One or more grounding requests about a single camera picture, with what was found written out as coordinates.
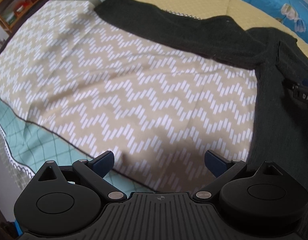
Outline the dark green knit sweater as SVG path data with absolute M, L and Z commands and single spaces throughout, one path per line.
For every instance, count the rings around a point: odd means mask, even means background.
M 247 163 L 256 168 L 272 160 L 308 190 L 308 107 L 282 85 L 285 78 L 308 78 L 308 58 L 295 38 L 275 28 L 244 30 L 229 16 L 198 20 L 134 0 L 106 0 L 95 12 L 139 37 L 254 71 L 257 95 Z

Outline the patterned beige yellow bedspread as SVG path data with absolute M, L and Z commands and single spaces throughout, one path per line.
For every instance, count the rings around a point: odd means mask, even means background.
M 102 20 L 106 0 L 50 0 L 0 53 L 0 155 L 24 189 L 47 160 L 69 165 L 111 150 L 113 184 L 195 192 L 214 180 L 204 154 L 247 162 L 257 78 L 158 44 Z M 241 0 L 134 0 L 204 20 L 231 17 L 242 29 L 278 20 Z

